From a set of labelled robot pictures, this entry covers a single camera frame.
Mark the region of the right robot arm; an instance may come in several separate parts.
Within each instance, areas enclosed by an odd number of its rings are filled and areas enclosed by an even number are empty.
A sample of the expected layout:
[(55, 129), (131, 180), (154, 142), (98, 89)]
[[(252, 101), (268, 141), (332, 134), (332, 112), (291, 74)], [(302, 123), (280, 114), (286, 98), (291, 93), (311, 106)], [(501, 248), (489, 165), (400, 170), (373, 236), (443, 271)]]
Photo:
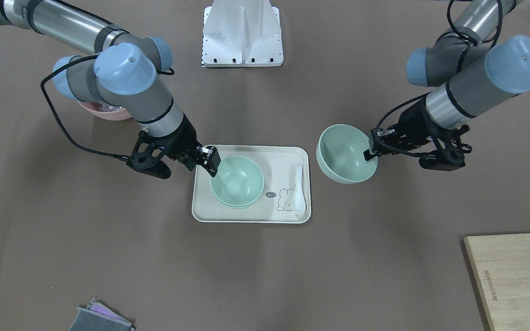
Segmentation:
[(173, 74), (173, 55), (163, 39), (139, 38), (62, 0), (0, 0), (0, 26), (5, 25), (35, 31), (83, 52), (58, 60), (40, 82), (57, 122), (60, 118), (46, 92), (49, 81), (67, 98), (124, 107), (141, 125), (130, 155), (82, 150), (161, 179), (171, 176), (163, 157), (189, 171), (200, 166), (210, 176), (217, 174), (217, 148), (198, 142), (194, 127), (160, 80), (161, 74)]

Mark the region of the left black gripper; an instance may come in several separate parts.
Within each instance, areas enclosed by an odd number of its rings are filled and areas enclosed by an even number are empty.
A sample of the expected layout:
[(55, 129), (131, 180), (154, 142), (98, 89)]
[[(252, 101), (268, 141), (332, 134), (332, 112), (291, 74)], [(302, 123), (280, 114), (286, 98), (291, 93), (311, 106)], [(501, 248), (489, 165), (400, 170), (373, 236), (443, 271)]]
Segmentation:
[[(397, 110), (404, 106), (408, 109), (401, 112), (396, 124), (383, 130), (381, 125)], [(458, 129), (444, 129), (438, 126), (428, 114), (425, 100), (408, 100), (394, 107), (383, 115), (378, 124), (372, 128), (370, 149), (364, 151), (366, 161), (388, 154), (403, 154), (420, 158), (436, 149), (432, 138), (439, 137), (442, 145), (444, 139), (462, 136), (469, 132), (468, 125)]]

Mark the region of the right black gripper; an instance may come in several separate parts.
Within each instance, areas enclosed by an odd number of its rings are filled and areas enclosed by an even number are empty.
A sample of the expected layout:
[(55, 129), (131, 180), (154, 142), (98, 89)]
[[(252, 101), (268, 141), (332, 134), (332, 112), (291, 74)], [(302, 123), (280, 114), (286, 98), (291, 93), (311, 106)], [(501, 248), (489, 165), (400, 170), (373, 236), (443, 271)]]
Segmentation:
[(183, 115), (179, 126), (170, 134), (152, 132), (155, 126), (145, 134), (145, 143), (156, 164), (164, 165), (162, 159), (168, 157), (185, 165), (189, 170), (202, 166), (211, 177), (218, 172), (221, 157), (214, 145), (202, 146), (197, 140), (197, 133), (186, 115)]

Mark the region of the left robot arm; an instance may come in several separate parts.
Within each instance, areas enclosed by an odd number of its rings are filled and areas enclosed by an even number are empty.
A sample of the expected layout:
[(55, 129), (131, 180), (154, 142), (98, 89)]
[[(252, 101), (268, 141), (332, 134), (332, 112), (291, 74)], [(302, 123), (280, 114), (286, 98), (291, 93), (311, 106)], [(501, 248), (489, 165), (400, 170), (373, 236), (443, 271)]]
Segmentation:
[(453, 171), (465, 166), (472, 147), (461, 136), (468, 122), (530, 90), (530, 38), (499, 44), (503, 17), (518, 0), (474, 0), (434, 46), (414, 50), (408, 82), (433, 91), (404, 104), (396, 124), (371, 130), (366, 161), (388, 154), (417, 158), (422, 168)]

